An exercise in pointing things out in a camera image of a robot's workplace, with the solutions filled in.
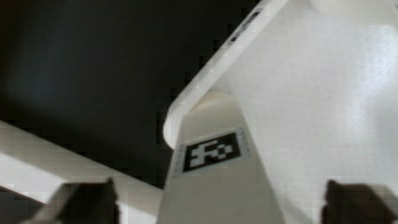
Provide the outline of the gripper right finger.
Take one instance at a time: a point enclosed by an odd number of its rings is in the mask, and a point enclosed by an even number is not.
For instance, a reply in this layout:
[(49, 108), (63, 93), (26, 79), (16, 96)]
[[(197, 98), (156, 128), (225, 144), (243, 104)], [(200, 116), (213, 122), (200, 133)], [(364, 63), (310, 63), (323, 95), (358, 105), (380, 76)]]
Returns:
[(398, 214), (366, 184), (326, 182), (321, 224), (392, 224)]

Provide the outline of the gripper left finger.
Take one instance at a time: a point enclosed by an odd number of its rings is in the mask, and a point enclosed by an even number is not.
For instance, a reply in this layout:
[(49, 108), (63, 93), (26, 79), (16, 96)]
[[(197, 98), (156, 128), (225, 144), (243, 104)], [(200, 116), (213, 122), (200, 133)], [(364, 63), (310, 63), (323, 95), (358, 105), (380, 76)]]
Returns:
[(63, 183), (23, 224), (119, 224), (113, 179), (95, 183)]

